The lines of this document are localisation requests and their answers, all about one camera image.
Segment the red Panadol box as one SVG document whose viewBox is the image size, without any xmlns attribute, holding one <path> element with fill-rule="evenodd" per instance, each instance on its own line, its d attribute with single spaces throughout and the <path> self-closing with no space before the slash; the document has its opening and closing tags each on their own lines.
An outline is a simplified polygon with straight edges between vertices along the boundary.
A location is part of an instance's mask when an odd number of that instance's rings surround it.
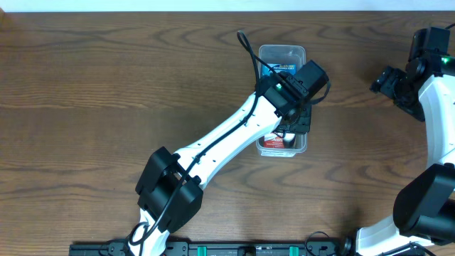
<svg viewBox="0 0 455 256">
<path fill-rule="evenodd" d="M 269 149 L 290 149 L 294 146 L 295 139 L 295 134 L 271 133 L 264 136 L 263 147 Z"/>
</svg>

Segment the blue Kool Fever box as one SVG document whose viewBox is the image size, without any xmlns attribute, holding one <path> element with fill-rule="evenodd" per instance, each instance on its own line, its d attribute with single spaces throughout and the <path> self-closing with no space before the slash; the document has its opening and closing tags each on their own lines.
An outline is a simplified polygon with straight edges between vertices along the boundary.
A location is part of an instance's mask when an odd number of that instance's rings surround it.
<svg viewBox="0 0 455 256">
<path fill-rule="evenodd" d="M 296 64 L 268 63 L 267 66 L 261 65 L 260 76 L 272 74 L 269 67 L 273 68 L 277 73 L 286 72 L 292 75 L 296 73 Z"/>
</svg>

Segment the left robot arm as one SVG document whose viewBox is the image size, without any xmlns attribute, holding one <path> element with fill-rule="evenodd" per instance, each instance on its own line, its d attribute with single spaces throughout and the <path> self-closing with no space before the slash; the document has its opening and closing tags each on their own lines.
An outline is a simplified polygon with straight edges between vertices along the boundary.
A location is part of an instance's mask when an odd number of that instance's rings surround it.
<svg viewBox="0 0 455 256">
<path fill-rule="evenodd" d="M 326 72 L 310 60 L 295 73 L 263 75 L 241 108 L 198 141 L 150 157 L 136 185 L 140 221 L 128 240 L 132 255 L 160 255 L 171 233 L 200 209 L 203 191 L 226 163 L 257 139 L 277 132 L 305 134 L 302 119 L 314 96 L 329 86 Z"/>
</svg>

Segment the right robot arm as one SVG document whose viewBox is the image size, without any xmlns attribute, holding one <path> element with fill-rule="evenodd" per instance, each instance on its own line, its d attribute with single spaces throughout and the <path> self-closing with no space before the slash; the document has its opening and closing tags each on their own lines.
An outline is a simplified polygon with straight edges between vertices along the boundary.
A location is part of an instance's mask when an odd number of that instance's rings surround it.
<svg viewBox="0 0 455 256">
<path fill-rule="evenodd" d="M 398 194 L 392 215 L 359 228 L 345 255 L 430 255 L 454 243 L 454 57 L 451 26 L 416 31 L 404 70 L 387 66 L 372 83 L 426 125 L 427 167 Z"/>
</svg>

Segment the clear plastic container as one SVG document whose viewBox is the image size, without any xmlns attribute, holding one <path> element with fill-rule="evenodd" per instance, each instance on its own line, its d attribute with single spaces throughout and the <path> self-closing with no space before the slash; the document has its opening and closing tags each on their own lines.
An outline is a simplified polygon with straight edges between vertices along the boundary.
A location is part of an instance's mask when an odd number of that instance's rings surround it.
<svg viewBox="0 0 455 256">
<path fill-rule="evenodd" d="M 268 63 L 296 64 L 296 71 L 306 62 L 306 52 L 302 46 L 263 45 L 259 48 L 259 57 Z M 307 149 L 307 134 L 295 134 L 294 146 L 290 149 L 269 149 L 263 147 L 264 137 L 256 141 L 261 156 L 292 158 Z"/>
</svg>

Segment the black mounting rail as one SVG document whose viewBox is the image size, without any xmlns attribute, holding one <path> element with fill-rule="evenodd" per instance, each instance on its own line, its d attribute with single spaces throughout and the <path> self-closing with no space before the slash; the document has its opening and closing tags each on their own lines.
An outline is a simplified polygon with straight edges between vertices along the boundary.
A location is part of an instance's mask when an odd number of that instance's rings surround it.
<svg viewBox="0 0 455 256">
<path fill-rule="evenodd" d="M 307 256 L 307 255 L 357 255 L 350 243 L 340 244 L 334 239 L 312 239 L 288 243 L 197 243 L 166 241 L 155 245 L 128 245 L 123 240 L 103 243 L 75 243 L 69 246 L 69 255 L 162 255 L 162 256 Z"/>
</svg>

